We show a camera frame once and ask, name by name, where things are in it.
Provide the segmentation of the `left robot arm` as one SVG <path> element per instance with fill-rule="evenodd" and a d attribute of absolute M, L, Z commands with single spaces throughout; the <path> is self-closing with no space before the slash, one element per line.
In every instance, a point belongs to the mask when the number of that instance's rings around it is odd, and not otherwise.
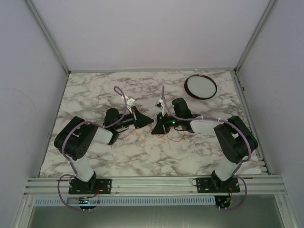
<path fill-rule="evenodd" d="M 87 150 L 93 140 L 113 145 L 124 128 L 133 125 L 136 129 L 153 123 L 153 119 L 140 113 L 133 106 L 123 115 L 115 108 L 106 111 L 104 125 L 107 129 L 89 123 L 80 117 L 74 117 L 56 136 L 54 146 L 69 160 L 76 176 L 70 181 L 69 194 L 93 194 L 101 192 L 101 180 L 91 168 Z"/>

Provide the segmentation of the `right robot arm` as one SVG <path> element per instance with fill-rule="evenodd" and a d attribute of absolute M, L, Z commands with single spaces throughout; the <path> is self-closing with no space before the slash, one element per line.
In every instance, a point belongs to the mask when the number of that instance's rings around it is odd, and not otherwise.
<path fill-rule="evenodd" d="M 252 152 L 258 147 L 257 140 L 245 123 L 238 116 L 222 120 L 192 114 L 183 98 L 174 99 L 172 106 L 174 114 L 162 112 L 157 115 L 152 134 L 165 135 L 175 127 L 193 134 L 209 134 L 211 129 L 214 130 L 224 158 L 211 177 L 196 179 L 198 192 L 239 192 L 238 180 L 234 174 L 241 164 L 250 160 Z"/>

